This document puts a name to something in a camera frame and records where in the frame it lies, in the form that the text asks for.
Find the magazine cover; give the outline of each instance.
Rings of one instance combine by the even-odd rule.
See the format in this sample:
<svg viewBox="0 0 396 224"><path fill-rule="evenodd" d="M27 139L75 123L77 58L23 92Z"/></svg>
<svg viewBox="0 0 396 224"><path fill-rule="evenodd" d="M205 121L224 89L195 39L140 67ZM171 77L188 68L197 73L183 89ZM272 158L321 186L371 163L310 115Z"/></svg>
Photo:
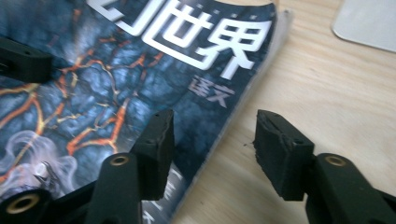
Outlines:
<svg viewBox="0 0 396 224"><path fill-rule="evenodd" d="M175 111L167 223L265 61L276 7L212 0L0 0L0 36L51 54L52 80L0 76L0 202L43 188L54 199L94 181L149 118Z"/></svg>

